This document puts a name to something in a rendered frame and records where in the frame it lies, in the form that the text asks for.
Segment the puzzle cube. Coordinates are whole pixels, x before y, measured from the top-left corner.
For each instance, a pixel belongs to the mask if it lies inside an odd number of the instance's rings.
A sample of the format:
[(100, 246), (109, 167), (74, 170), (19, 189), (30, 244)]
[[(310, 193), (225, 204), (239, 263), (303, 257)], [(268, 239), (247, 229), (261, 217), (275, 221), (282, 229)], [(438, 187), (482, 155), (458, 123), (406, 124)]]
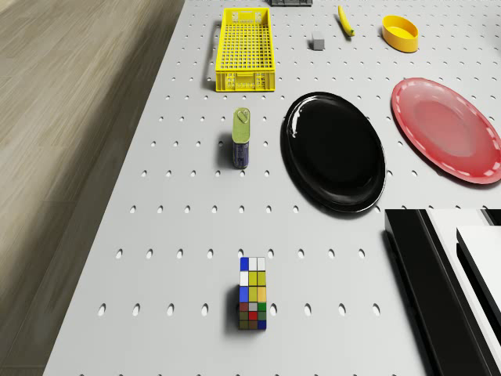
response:
[(240, 259), (238, 326), (240, 330), (267, 327), (266, 268), (264, 257)]

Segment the flat-sided can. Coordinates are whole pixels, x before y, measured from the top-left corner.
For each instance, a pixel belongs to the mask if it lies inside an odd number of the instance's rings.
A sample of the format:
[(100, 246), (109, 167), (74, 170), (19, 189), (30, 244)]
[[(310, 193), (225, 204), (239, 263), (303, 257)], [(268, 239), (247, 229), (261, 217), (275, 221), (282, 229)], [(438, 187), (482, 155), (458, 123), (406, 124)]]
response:
[(249, 163), (251, 113), (240, 107), (234, 111), (232, 125), (232, 160), (236, 168), (246, 168)]

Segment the black plate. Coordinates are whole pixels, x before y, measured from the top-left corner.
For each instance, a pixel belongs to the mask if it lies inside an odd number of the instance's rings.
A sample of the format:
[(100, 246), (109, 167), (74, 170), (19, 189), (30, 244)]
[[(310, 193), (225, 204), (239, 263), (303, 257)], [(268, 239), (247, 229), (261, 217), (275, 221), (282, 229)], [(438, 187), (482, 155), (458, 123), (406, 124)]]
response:
[(294, 183), (328, 209), (363, 212), (383, 193), (382, 142), (364, 113), (341, 96), (310, 92), (293, 101), (280, 146)]

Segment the yellow basket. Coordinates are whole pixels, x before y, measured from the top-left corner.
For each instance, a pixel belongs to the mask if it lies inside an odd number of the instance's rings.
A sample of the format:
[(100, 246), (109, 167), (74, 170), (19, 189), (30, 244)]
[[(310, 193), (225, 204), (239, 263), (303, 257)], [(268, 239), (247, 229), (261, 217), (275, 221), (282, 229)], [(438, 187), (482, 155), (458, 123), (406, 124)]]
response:
[(273, 92), (276, 64), (268, 8), (223, 11), (215, 63), (218, 92)]

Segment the banana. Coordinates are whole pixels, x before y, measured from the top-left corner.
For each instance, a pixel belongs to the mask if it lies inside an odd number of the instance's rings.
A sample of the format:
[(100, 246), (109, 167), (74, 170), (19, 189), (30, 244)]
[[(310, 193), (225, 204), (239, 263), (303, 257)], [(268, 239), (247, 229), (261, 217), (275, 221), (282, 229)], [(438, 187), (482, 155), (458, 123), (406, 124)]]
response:
[(344, 12), (344, 9), (341, 5), (337, 7), (338, 10), (338, 17), (341, 22), (341, 26), (344, 30), (344, 33), (350, 38), (355, 35), (354, 29), (351, 27), (350, 23), (348, 22), (348, 18)]

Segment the black stove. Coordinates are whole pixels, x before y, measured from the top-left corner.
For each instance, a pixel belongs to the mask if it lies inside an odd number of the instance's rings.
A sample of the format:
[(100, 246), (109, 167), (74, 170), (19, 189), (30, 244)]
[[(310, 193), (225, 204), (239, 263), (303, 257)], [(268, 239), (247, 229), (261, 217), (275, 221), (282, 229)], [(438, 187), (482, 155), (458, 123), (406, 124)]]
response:
[(433, 376), (501, 376), (430, 216), (388, 209), (385, 230)]

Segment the red plate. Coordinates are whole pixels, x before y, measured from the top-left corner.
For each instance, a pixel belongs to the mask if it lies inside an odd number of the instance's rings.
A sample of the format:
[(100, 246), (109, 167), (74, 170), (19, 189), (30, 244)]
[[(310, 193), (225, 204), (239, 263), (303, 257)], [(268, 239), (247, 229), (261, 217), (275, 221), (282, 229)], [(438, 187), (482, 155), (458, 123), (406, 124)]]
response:
[(407, 78), (393, 88), (391, 107), (408, 141), (441, 170), (469, 183), (501, 181), (501, 136), (459, 93)]

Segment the yellow bowl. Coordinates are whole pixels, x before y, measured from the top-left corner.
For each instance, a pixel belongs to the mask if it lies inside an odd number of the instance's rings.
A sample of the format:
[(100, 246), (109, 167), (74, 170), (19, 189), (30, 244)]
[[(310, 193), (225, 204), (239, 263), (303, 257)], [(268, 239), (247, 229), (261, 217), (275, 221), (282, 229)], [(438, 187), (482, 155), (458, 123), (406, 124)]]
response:
[(416, 52), (419, 48), (419, 30), (409, 20), (396, 15), (387, 15), (382, 20), (383, 39), (400, 52)]

